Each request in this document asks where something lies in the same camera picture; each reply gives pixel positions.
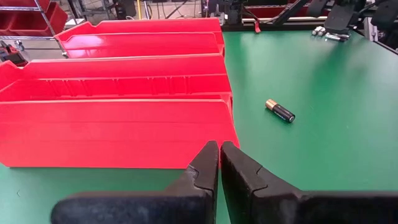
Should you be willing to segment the silver aluminium post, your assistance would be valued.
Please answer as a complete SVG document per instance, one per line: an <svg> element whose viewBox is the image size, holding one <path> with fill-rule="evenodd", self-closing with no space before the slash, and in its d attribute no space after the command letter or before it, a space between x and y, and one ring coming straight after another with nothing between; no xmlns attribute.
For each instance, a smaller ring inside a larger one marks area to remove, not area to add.
<svg viewBox="0 0 398 224"><path fill-rule="evenodd" d="M372 41L378 41L378 29L376 26L371 24L371 17L366 17L364 19L363 25L364 25L364 36Z"/></svg>

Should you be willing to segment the green table mat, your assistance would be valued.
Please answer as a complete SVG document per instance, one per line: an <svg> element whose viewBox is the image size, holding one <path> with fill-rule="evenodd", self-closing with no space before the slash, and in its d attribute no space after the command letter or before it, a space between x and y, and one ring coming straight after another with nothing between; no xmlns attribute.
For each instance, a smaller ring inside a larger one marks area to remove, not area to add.
<svg viewBox="0 0 398 224"><path fill-rule="evenodd" d="M398 191L397 54L358 34L337 42L306 31L226 32L224 42L237 148L300 190ZM268 99L294 121L268 110ZM223 188L223 143L215 224L239 224ZM0 163L0 224L51 224L54 205L71 195L163 190L186 168Z"/></svg>

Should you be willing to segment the long red plastic bin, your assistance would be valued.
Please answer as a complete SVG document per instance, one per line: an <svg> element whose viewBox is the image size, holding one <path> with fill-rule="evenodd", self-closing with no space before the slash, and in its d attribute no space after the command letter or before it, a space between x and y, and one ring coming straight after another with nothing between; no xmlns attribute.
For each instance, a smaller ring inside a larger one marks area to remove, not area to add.
<svg viewBox="0 0 398 224"><path fill-rule="evenodd" d="M0 63L0 163L183 169L238 142L220 54Z"/></svg>
<svg viewBox="0 0 398 224"><path fill-rule="evenodd" d="M90 22L55 36L70 58L221 54L224 39L216 18Z"/></svg>

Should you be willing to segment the red shelf bin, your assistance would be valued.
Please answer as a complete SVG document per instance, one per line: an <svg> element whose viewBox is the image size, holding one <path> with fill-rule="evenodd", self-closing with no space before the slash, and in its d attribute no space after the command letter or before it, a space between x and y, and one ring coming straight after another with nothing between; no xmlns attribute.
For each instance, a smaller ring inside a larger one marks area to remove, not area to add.
<svg viewBox="0 0 398 224"><path fill-rule="evenodd" d="M45 16L55 34L63 30L68 19L57 2L50 2ZM53 36L39 11L0 11L0 35Z"/></svg>
<svg viewBox="0 0 398 224"><path fill-rule="evenodd" d="M47 11L50 0L0 0L0 11Z"/></svg>

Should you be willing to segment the red black tool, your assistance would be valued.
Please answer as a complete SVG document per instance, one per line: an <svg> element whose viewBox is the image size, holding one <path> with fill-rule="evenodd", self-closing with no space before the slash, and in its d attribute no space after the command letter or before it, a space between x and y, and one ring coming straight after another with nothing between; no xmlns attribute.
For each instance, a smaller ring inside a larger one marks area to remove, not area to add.
<svg viewBox="0 0 398 224"><path fill-rule="evenodd" d="M16 48L5 43L3 40L0 40L0 61L10 61L18 67L24 67L28 63Z"/></svg>

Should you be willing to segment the black aluminium table frame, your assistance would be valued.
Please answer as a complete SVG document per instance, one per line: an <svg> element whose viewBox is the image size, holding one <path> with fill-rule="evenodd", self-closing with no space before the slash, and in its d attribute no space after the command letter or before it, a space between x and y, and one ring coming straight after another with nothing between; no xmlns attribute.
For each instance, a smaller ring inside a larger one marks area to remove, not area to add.
<svg viewBox="0 0 398 224"><path fill-rule="evenodd" d="M322 17L319 21L311 20L309 22L303 22L303 23L301 23L299 21L291 21L289 23L286 23L282 27L271 27L271 26L263 27L263 26L261 26L260 31L262 31L262 30L310 30L310 31L312 31L318 26L323 27L323 20L324 20L324 18ZM356 33L364 36L363 22L364 21L359 22L357 26L350 28L348 30L348 32L345 34L350 36L351 33L356 32ZM249 29L249 28L253 28L255 30L253 22L245 23L242 27L235 28L235 27L223 26L223 28L225 30L244 30L244 29ZM389 29L380 29L378 27L377 27L377 29L378 29L378 41L375 41L375 43L381 45L382 47L384 47L398 55L398 20L396 20L394 22L394 25Z"/></svg>

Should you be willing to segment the copper black battery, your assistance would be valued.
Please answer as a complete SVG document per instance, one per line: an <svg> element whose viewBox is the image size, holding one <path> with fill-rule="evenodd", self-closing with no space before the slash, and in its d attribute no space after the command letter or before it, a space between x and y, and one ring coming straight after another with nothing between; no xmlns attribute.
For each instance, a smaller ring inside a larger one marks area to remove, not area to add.
<svg viewBox="0 0 398 224"><path fill-rule="evenodd" d="M289 110L278 104L273 99L268 99L265 102L265 106L268 110L272 111L274 114L283 119L285 122L292 123L295 119L295 115L292 112L290 112Z"/></svg>

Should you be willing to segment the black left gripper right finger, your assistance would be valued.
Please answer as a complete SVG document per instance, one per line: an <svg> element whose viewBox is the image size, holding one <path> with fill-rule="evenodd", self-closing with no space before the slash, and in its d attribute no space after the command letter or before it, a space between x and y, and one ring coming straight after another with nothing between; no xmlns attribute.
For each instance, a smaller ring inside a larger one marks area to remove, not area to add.
<svg viewBox="0 0 398 224"><path fill-rule="evenodd" d="M398 224L398 191L300 190L232 142L221 147L221 175L239 224Z"/></svg>

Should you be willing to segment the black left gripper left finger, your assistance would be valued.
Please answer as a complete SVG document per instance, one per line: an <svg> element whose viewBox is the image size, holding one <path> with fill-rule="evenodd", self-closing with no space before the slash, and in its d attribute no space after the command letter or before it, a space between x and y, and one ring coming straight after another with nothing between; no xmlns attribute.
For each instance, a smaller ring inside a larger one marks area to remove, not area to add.
<svg viewBox="0 0 398 224"><path fill-rule="evenodd" d="M54 205L51 224L215 224L218 164L209 141L165 189L80 192Z"/></svg>

